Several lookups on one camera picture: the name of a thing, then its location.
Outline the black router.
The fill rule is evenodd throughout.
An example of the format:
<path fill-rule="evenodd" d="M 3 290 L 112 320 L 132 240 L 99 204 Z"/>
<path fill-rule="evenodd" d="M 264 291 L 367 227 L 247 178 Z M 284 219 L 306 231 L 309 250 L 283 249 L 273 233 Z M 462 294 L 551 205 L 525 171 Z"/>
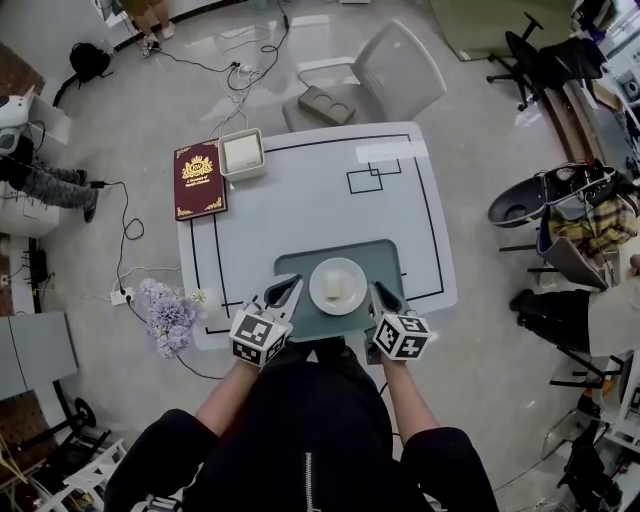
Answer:
<path fill-rule="evenodd" d="M 30 248 L 28 253 L 29 282 L 33 288 L 37 288 L 49 277 L 46 252 L 40 248 Z"/>

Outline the brown two-hole holder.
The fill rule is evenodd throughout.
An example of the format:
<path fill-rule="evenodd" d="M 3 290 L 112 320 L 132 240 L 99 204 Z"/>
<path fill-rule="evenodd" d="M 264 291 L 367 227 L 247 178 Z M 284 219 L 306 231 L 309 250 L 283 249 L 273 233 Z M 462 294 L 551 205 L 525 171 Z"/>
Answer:
<path fill-rule="evenodd" d="M 297 99 L 298 107 L 320 121 L 332 126 L 345 125 L 356 109 L 334 98 L 329 92 L 309 87 Z"/>

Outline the light grey chair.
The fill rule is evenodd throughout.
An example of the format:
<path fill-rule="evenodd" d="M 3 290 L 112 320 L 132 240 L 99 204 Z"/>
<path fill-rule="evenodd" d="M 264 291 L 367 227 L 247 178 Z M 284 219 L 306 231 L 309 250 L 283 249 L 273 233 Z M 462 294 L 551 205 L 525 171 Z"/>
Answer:
<path fill-rule="evenodd" d="M 349 80 L 318 86 L 304 78 L 332 68 L 347 69 Z M 431 54 L 396 19 L 376 33 L 356 57 L 305 62 L 297 66 L 296 74 L 306 90 L 318 87 L 356 109 L 345 125 L 411 121 L 446 93 L 444 78 Z M 332 126 L 300 109 L 299 96 L 282 106 L 289 131 Z"/>

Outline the green tray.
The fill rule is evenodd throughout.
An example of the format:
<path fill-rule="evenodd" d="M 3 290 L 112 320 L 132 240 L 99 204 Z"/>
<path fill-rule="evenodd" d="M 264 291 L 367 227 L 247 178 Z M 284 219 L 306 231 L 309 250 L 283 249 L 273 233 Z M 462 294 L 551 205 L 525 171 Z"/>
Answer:
<path fill-rule="evenodd" d="M 309 281 L 314 269 L 321 262 L 335 257 L 346 258 L 358 264 L 368 284 L 363 303 L 345 316 L 332 316 L 322 312 L 314 305 L 309 293 Z M 388 239 L 284 255 L 274 263 L 274 272 L 277 275 L 299 274 L 304 279 L 304 288 L 291 319 L 291 340 L 299 343 L 344 336 L 371 328 L 370 283 L 380 281 L 397 294 L 403 291 L 397 249 Z"/>

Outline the black backpack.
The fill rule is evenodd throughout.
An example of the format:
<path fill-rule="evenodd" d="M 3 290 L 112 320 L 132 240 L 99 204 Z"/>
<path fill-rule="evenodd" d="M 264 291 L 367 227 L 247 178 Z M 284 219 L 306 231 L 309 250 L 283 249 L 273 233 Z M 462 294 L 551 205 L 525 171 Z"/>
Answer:
<path fill-rule="evenodd" d="M 91 43 L 76 43 L 71 49 L 69 61 L 80 84 L 110 75 L 110 55 Z"/>

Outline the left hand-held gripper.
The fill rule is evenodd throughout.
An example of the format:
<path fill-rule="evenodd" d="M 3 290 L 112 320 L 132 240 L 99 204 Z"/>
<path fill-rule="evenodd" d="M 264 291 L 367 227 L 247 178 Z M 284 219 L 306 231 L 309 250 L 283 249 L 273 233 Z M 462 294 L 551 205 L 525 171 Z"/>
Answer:
<path fill-rule="evenodd" d="M 232 355 L 259 368 L 271 361 L 284 347 L 293 330 L 290 320 L 303 288 L 304 279 L 301 275 L 278 275 L 264 291 L 264 305 L 247 301 L 236 312 L 230 328 Z"/>

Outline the dark grey round seat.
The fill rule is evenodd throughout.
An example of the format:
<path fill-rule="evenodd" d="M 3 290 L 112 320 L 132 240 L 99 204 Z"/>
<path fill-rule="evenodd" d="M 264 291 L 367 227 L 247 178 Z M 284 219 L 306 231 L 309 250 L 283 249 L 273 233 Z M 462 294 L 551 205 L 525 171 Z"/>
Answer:
<path fill-rule="evenodd" d="M 503 192 L 488 209 L 491 224 L 500 228 L 515 228 L 539 219 L 546 201 L 542 180 L 524 180 Z"/>

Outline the black office chair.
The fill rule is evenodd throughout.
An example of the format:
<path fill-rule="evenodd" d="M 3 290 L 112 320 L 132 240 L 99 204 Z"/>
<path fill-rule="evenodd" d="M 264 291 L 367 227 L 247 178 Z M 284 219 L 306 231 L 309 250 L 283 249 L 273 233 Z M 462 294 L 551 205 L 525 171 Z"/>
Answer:
<path fill-rule="evenodd" d="M 570 37 L 561 43 L 536 49 L 528 39 L 535 29 L 543 30 L 544 27 L 528 12 L 524 12 L 524 15 L 529 24 L 522 35 L 505 32 L 510 58 L 514 63 L 509 64 L 495 53 L 490 53 L 487 60 L 497 61 L 507 73 L 486 77 L 489 84 L 513 81 L 517 85 L 520 94 L 517 108 L 520 112 L 529 107 L 528 92 L 535 103 L 546 89 L 561 91 L 568 81 L 586 83 L 603 77 L 606 58 L 594 41 Z"/>

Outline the white vase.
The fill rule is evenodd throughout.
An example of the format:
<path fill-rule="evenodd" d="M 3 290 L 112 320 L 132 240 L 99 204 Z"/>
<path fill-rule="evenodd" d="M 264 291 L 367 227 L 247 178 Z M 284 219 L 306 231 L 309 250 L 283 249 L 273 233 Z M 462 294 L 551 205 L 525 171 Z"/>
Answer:
<path fill-rule="evenodd" d="M 199 321 L 208 322 L 223 312 L 222 300 L 211 288 L 195 288 L 189 298 L 197 310 Z"/>

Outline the grey shell chair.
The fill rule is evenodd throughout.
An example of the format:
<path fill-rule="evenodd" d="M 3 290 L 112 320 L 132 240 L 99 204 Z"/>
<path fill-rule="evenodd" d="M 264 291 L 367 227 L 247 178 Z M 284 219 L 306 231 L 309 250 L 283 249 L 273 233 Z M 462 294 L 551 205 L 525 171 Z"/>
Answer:
<path fill-rule="evenodd" d="M 533 244 L 499 248 L 501 253 L 530 250 L 534 250 L 542 260 L 538 267 L 527 269 L 530 274 L 561 274 L 573 284 L 591 287 L 600 291 L 608 288 L 608 283 L 603 275 L 595 267 L 591 266 L 566 238 L 558 238 L 555 241 L 551 241 L 543 236 L 542 231 L 538 231 L 536 242 Z"/>

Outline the white round plate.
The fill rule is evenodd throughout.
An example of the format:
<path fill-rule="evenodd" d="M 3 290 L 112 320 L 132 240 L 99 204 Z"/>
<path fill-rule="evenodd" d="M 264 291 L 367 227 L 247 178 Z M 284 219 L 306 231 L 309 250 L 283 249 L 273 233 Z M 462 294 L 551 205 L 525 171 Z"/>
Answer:
<path fill-rule="evenodd" d="M 341 271 L 345 278 L 341 300 L 328 301 L 324 293 L 324 276 L 329 271 Z M 309 293 L 314 305 L 332 316 L 345 316 L 354 312 L 364 301 L 368 290 L 366 276 L 355 262 L 335 257 L 321 262 L 312 272 Z"/>

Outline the black weight wheel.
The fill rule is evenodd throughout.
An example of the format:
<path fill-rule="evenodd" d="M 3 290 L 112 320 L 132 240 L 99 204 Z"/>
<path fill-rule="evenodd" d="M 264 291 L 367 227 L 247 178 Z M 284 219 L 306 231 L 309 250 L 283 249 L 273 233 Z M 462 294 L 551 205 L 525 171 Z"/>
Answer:
<path fill-rule="evenodd" d="M 97 423 L 95 414 L 85 400 L 82 398 L 76 398 L 74 401 L 74 407 L 76 409 L 75 421 L 79 428 L 96 427 Z"/>

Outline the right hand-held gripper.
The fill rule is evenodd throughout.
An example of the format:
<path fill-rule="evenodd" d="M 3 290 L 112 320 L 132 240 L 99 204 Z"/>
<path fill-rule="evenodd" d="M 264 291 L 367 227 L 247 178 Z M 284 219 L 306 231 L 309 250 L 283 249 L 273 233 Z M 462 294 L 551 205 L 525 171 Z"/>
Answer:
<path fill-rule="evenodd" d="M 368 364 L 380 364 L 382 356 L 391 361 L 419 360 L 431 342 L 426 320 L 417 315 L 402 295 L 382 282 L 369 284 L 369 316 L 374 327 L 365 331 L 365 355 Z"/>

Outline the person's left forearm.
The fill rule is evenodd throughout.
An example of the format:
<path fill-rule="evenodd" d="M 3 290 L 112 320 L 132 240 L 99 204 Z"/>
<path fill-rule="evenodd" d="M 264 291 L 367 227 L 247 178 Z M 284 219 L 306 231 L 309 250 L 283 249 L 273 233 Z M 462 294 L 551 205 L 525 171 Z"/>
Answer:
<path fill-rule="evenodd" d="M 237 360 L 199 407 L 195 417 L 221 437 L 233 424 L 259 374 L 259 367 Z"/>

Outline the grey cabinet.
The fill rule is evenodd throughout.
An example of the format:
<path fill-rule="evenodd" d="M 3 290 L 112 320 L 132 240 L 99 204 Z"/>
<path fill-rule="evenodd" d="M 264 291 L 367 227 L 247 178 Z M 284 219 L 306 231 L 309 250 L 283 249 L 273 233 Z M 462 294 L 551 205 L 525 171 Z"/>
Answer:
<path fill-rule="evenodd" d="M 0 401 L 77 370 L 64 313 L 0 317 Z"/>

